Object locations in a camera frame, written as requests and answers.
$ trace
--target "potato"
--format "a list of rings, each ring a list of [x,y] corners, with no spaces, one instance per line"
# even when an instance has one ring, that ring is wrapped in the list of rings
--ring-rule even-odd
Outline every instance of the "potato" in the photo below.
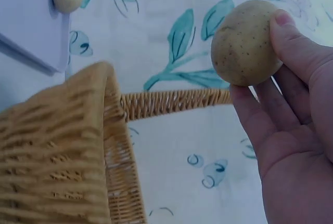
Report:
[[[266,1],[247,1],[225,17],[216,31],[211,58],[217,74],[238,85],[257,85],[282,65],[270,41],[270,18],[278,8]]]

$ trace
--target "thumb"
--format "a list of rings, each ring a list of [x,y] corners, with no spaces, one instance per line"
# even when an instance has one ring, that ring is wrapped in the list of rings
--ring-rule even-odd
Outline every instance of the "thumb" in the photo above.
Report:
[[[271,18],[271,41],[279,59],[309,84],[316,72],[333,60],[333,48],[321,46],[301,34],[293,18],[277,10]]]

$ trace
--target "basket handle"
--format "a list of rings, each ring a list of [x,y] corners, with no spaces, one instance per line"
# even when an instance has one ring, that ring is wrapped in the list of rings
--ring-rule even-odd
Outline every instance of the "basket handle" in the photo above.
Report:
[[[230,104],[230,93],[222,89],[175,90],[121,95],[126,122],[195,108]]]

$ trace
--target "floral tablecloth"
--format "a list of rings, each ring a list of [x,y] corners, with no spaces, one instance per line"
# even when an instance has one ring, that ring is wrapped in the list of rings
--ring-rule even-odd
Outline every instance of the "floral tablecloth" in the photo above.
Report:
[[[210,44],[247,0],[84,0],[72,15],[66,76],[107,60],[123,93],[227,88]],[[331,0],[266,0],[333,45]],[[266,223],[253,148],[232,106],[130,123],[149,223]]]

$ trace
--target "hand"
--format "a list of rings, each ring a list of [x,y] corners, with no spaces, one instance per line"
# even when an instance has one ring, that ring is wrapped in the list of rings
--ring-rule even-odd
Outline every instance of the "hand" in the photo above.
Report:
[[[268,222],[333,222],[333,48],[320,46],[278,10],[274,50],[284,65],[255,86],[231,86],[240,122],[258,159]]]

